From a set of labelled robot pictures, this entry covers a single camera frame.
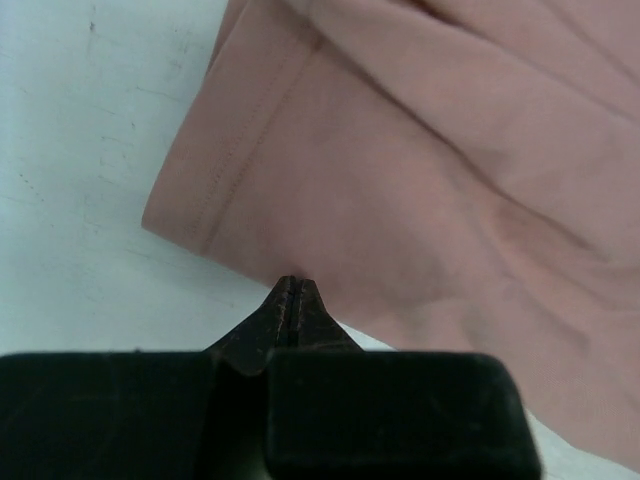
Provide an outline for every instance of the fabric fold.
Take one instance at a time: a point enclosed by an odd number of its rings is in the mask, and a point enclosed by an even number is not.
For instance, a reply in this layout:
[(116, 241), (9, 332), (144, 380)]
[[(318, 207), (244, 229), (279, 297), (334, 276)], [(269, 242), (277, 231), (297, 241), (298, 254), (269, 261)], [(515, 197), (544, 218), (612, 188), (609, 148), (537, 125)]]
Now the fabric fold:
[(496, 355), (640, 471), (640, 64), (586, 3), (231, 0), (143, 226), (394, 347)]

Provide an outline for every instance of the white table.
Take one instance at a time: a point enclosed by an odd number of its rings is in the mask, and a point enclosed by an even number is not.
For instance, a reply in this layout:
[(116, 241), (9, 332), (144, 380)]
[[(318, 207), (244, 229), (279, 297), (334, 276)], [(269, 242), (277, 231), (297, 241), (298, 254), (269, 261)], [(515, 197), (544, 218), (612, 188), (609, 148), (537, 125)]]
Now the white table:
[[(0, 354), (201, 349), (264, 298), (139, 226), (225, 5), (0, 0)], [(640, 479), (534, 429), (548, 478)]]

